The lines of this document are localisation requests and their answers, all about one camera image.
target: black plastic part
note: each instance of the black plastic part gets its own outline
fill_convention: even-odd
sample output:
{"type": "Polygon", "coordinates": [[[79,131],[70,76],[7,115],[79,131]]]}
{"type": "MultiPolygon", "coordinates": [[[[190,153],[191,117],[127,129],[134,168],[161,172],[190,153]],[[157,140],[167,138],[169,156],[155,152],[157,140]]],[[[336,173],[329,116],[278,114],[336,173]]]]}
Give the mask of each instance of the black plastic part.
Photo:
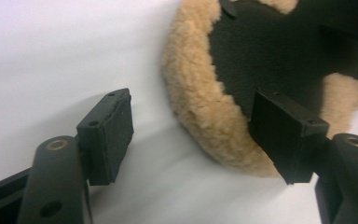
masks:
{"type": "Polygon", "coordinates": [[[92,223],[88,197],[75,138],[49,139],[34,156],[17,223],[92,223]]]}
{"type": "Polygon", "coordinates": [[[358,15],[340,15],[322,24],[322,30],[358,39],[358,15]]]}
{"type": "Polygon", "coordinates": [[[310,182],[312,152],[324,144],[328,127],[282,93],[261,89],[255,93],[250,134],[287,184],[310,182]]]}
{"type": "Polygon", "coordinates": [[[344,198],[343,203],[347,204],[341,205],[340,209],[347,209],[339,211],[336,218],[346,220],[349,217],[358,217],[358,136],[348,133],[335,135],[330,149],[330,159],[344,198]]]}
{"type": "Polygon", "coordinates": [[[315,194],[322,223],[332,224],[342,203],[336,179],[320,177],[315,186],[315,194]]]}
{"type": "Polygon", "coordinates": [[[106,94],[77,125],[77,133],[82,154],[92,157],[89,184],[115,182],[133,134],[130,91],[106,94]]]}
{"type": "Polygon", "coordinates": [[[16,223],[30,170],[0,181],[0,223],[16,223]]]}
{"type": "Polygon", "coordinates": [[[220,7],[230,18],[235,19],[237,17],[237,9],[230,0],[219,0],[219,3],[220,7]]]}

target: black fabric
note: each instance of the black fabric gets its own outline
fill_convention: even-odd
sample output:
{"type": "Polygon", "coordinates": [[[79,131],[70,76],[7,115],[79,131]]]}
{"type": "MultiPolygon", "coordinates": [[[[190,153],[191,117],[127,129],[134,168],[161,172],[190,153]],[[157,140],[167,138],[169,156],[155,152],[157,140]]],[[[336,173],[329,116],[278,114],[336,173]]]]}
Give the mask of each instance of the black fabric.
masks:
{"type": "Polygon", "coordinates": [[[234,6],[236,20],[222,13],[214,25],[210,53],[218,80],[245,115],[256,87],[281,91],[319,113],[324,76],[358,78],[358,41],[319,29],[332,16],[351,13],[350,1],[299,0],[289,15],[248,0],[234,6]]]}

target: fluffy wool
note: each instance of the fluffy wool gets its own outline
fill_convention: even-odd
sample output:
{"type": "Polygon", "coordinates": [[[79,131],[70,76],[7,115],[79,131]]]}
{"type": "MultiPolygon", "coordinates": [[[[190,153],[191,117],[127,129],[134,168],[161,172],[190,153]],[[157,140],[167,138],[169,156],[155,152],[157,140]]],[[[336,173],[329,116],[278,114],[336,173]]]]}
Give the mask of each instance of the fluffy wool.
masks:
{"type": "MultiPolygon", "coordinates": [[[[290,13],[296,0],[259,0],[290,13]]],[[[248,133],[247,118],[224,94],[209,54],[208,34],[220,18],[217,0],[184,0],[172,23],[162,59],[172,108],[200,146],[214,159],[249,175],[276,176],[265,152],[248,133]]],[[[358,80],[333,74],[324,80],[322,118],[329,136],[345,132],[358,109],[358,80]]]]}

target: screw hole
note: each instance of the screw hole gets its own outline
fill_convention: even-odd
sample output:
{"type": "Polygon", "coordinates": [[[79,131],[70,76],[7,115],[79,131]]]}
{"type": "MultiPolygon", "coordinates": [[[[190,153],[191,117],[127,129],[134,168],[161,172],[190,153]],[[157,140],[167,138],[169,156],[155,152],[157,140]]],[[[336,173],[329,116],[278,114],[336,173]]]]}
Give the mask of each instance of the screw hole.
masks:
{"type": "Polygon", "coordinates": [[[46,203],[42,209],[40,209],[41,217],[53,217],[62,209],[62,204],[59,201],[46,203]]]}
{"type": "Polygon", "coordinates": [[[67,145],[68,145],[68,141],[59,139],[59,140],[55,140],[53,142],[48,143],[46,148],[48,150],[58,150],[58,149],[65,148],[67,145]]]}
{"type": "Polygon", "coordinates": [[[93,121],[93,122],[90,122],[90,123],[89,123],[89,126],[95,126],[95,125],[97,125],[97,124],[99,124],[98,121],[93,121]]]}
{"type": "Polygon", "coordinates": [[[345,141],[355,147],[358,147],[358,138],[356,137],[347,137],[345,141]]]}

